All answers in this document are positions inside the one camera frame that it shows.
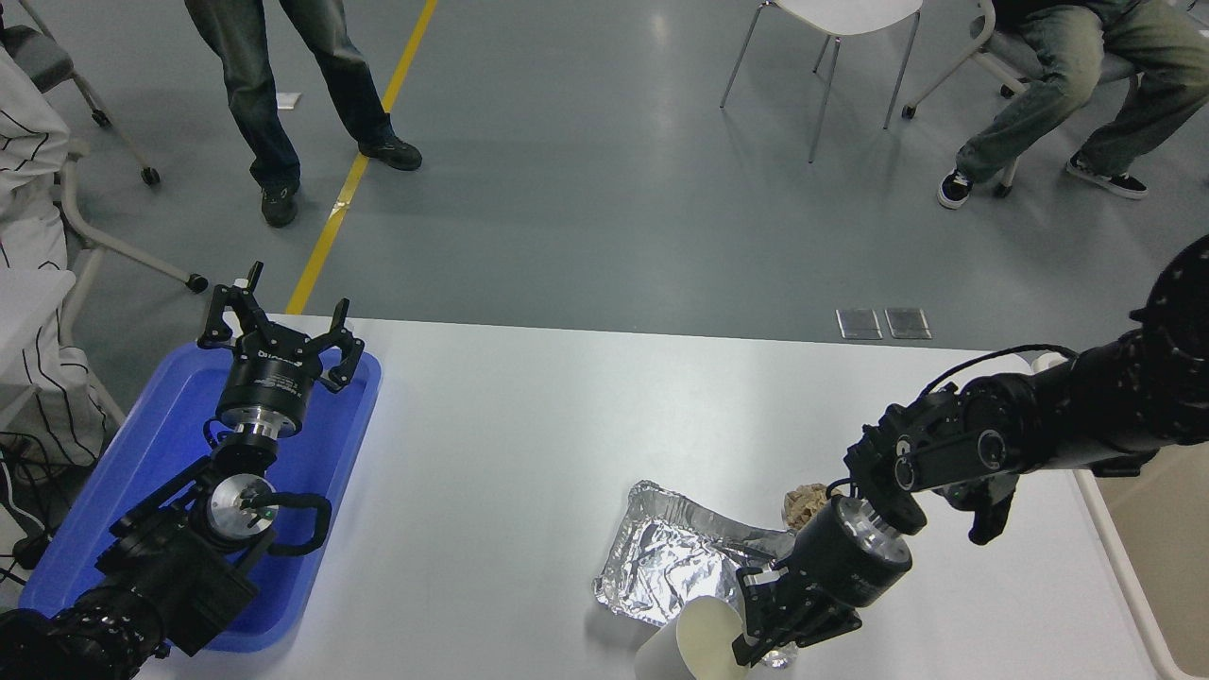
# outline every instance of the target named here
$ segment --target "aluminum foil tray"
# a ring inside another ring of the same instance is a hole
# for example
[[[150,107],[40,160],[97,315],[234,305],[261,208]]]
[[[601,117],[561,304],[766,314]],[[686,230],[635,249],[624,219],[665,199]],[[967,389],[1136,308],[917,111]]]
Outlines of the aluminum foil tray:
[[[740,566],[767,566],[793,549],[791,531],[757,529],[702,507],[654,482],[630,489],[596,599],[613,613],[663,627],[701,595],[739,606]]]

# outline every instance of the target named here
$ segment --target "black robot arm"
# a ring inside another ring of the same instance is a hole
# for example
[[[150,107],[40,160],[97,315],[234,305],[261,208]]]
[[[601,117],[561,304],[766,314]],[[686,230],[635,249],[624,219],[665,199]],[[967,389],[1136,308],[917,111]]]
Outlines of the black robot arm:
[[[1130,318],[1141,328],[1036,375],[933,391],[962,364],[866,426],[844,457],[855,497],[832,497],[771,569],[737,572],[747,629],[736,661],[858,628],[856,609],[912,566],[902,535],[927,523],[914,492],[972,512],[970,540],[984,544],[1003,531],[1020,474],[1136,476],[1163,445],[1209,440],[1209,237],[1168,265]]]
[[[245,287],[218,286],[198,345],[229,348],[232,365],[209,433],[212,451],[131,508],[111,528],[116,541],[97,560],[104,578],[47,620],[36,611],[0,615],[0,678],[128,680],[167,642],[192,656],[225,630],[259,593],[248,572],[265,555],[300,557],[323,546],[331,503],[317,494],[273,489],[266,469],[278,439],[302,430],[316,381],[339,392],[352,380],[364,344],[345,328],[341,300],[318,338],[273,323],[256,304],[256,263]],[[222,321],[239,319],[235,336]],[[337,347],[326,371],[319,353]],[[314,511],[311,538],[274,543],[282,509]]]

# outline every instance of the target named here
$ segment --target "white paper cup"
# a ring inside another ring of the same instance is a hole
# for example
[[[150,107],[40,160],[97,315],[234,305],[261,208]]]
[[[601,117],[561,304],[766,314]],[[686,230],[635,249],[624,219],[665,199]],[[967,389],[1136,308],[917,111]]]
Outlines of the white paper cup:
[[[718,598],[686,604],[634,658],[637,680],[742,680],[748,672],[735,663],[730,642],[742,633],[739,613]]]

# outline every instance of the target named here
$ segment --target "sneaker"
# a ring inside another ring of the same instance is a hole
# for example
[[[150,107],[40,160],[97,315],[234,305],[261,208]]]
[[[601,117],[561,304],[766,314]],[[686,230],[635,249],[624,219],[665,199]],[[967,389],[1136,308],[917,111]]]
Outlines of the sneaker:
[[[358,144],[357,150],[365,157],[377,159],[394,169],[412,171],[423,161],[420,149],[394,136],[381,144]]]
[[[299,204],[294,200],[294,195],[297,192],[297,185],[287,185],[280,189],[261,188],[260,214],[265,215],[268,226],[282,227],[294,221],[299,214]]]
[[[955,211],[966,203],[973,186],[974,183],[970,181],[968,177],[954,168],[941,180],[941,188],[936,190],[936,200],[945,208]]]
[[[1140,201],[1145,198],[1149,192],[1146,190],[1146,185],[1138,181],[1136,178],[1129,177],[1129,173],[1115,174],[1111,177],[1106,174],[1095,174],[1087,167],[1087,165],[1083,163],[1082,156],[1077,152],[1071,156],[1069,161],[1066,161],[1066,172],[1082,180],[1091,181],[1097,186],[1107,189],[1122,198]]]

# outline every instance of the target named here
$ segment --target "blue plastic tray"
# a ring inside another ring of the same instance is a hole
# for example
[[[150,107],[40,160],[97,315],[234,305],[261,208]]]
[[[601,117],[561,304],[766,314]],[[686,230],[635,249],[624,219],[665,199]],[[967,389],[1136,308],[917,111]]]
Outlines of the blue plastic tray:
[[[330,365],[339,355],[330,351],[323,358]],[[51,542],[21,606],[53,616],[102,580],[93,564],[114,542],[109,526],[209,454],[202,423],[214,415],[230,368],[231,352],[222,350],[185,346],[168,355]],[[381,378],[377,359],[364,353],[353,381],[339,394],[314,386],[302,431],[280,440],[277,462],[268,468],[274,488],[325,495],[335,519]],[[301,543],[313,521],[313,512],[287,511],[273,524],[277,540]],[[302,613],[322,559],[323,549],[302,558],[262,558],[249,575],[260,594],[207,649],[254,652],[279,640]]]

